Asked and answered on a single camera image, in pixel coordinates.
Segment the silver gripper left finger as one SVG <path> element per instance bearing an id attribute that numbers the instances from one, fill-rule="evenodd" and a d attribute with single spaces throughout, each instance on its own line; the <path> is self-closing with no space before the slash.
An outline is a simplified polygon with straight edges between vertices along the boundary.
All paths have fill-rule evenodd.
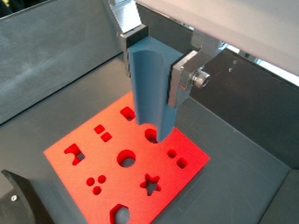
<path id="1" fill-rule="evenodd" d="M 124 54 L 125 75 L 131 76 L 127 49 L 148 36 L 148 27 L 141 23 L 135 0 L 101 0 L 101 3 L 116 27 Z"/>

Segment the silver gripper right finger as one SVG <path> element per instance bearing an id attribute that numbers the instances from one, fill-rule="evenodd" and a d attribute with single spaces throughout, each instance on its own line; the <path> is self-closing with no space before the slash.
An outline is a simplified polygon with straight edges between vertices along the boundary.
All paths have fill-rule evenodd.
<path id="1" fill-rule="evenodd" d="M 211 75 L 203 71 L 227 43 L 195 30 L 191 35 L 192 50 L 173 63 L 168 92 L 168 105 L 177 108 L 188 98 L 192 87 L 203 88 Z"/>

